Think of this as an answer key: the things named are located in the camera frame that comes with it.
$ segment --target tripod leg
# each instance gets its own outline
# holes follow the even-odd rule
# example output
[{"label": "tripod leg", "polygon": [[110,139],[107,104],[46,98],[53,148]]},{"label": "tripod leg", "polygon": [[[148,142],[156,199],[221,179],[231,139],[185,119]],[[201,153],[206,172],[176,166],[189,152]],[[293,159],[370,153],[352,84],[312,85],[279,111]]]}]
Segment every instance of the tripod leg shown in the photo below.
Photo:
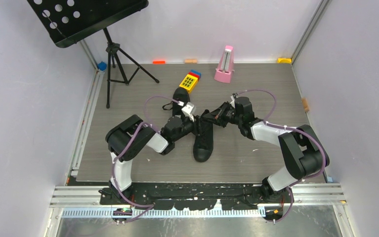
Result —
[{"label": "tripod leg", "polygon": [[106,108],[111,107],[109,105],[109,97],[111,92],[111,52],[108,53],[108,92],[106,94]]},{"label": "tripod leg", "polygon": [[112,67],[115,68],[115,58],[113,55],[112,55]]},{"label": "tripod leg", "polygon": [[142,67],[137,61],[135,61],[131,56],[129,56],[125,51],[123,51],[121,48],[118,48],[118,50],[123,53],[129,60],[131,60],[133,63],[135,63],[139,68],[141,68],[147,75],[149,75],[156,83],[159,83],[160,81],[156,79],[153,75],[151,75],[144,67]]},{"label": "tripod leg", "polygon": [[122,64],[121,64],[120,58],[118,57],[118,54],[114,53],[114,57],[115,57],[115,59],[117,60],[118,68],[120,68],[120,72],[121,72],[121,75],[123,76],[123,79],[124,79],[125,85],[128,85],[128,84],[129,84],[129,81],[128,81],[128,79],[126,78],[126,75],[125,75],[125,72],[124,72],[123,66],[122,66]]}]

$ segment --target white wall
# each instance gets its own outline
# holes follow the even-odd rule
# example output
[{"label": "white wall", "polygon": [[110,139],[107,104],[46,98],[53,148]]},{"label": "white wall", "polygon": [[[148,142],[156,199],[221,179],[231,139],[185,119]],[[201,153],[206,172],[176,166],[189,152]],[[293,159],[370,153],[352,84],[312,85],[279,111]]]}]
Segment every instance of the white wall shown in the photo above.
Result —
[{"label": "white wall", "polygon": [[[150,0],[147,8],[108,30],[112,40],[140,63],[185,58],[218,62],[227,44],[234,46],[235,61],[275,61],[291,58],[319,2]],[[86,41],[96,60],[107,62],[103,32]]]},{"label": "white wall", "polygon": [[23,1],[0,0],[0,237],[37,237],[63,184],[93,68]]},{"label": "white wall", "polygon": [[379,1],[332,1],[294,69],[359,236],[379,236]]}]

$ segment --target orange object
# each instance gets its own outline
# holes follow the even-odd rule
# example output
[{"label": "orange object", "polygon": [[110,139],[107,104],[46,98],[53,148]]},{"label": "orange object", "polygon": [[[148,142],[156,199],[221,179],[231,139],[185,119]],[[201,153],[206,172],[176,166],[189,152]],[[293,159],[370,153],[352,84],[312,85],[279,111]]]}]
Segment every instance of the orange object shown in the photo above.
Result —
[{"label": "orange object", "polygon": [[198,63],[198,60],[196,59],[185,59],[185,63]]},{"label": "orange object", "polygon": [[162,61],[162,60],[157,60],[157,61],[153,61],[153,64],[165,64],[166,61]]},{"label": "orange object", "polygon": [[301,102],[302,102],[302,104],[303,104],[304,111],[305,111],[306,113],[309,112],[310,109],[309,109],[309,107],[308,107],[308,103],[307,103],[306,98],[303,97],[303,98],[301,99]]}]

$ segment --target connector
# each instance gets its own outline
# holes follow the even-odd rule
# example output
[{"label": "connector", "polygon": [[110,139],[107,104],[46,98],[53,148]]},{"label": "connector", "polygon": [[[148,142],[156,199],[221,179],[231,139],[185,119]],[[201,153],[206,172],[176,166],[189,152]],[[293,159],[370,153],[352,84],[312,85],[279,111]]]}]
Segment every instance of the connector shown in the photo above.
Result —
[{"label": "connector", "polygon": [[194,120],[194,115],[193,115],[193,113],[195,112],[195,110],[196,110],[196,107],[191,102],[186,103],[186,105],[182,108],[183,114],[185,116],[188,116],[191,121],[195,121]]}]

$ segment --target red object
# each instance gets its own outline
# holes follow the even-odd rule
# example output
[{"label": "red object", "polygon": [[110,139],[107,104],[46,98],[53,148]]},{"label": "red object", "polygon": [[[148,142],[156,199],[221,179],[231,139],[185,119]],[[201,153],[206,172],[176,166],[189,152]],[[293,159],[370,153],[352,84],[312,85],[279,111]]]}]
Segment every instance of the red object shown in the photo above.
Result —
[{"label": "red object", "polygon": [[165,64],[166,61],[161,61],[161,60],[158,60],[158,61],[153,61],[153,64]]},{"label": "red object", "polygon": [[200,75],[197,75],[195,73],[188,73],[188,75],[194,76],[194,77],[198,78],[198,80],[200,79]]}]

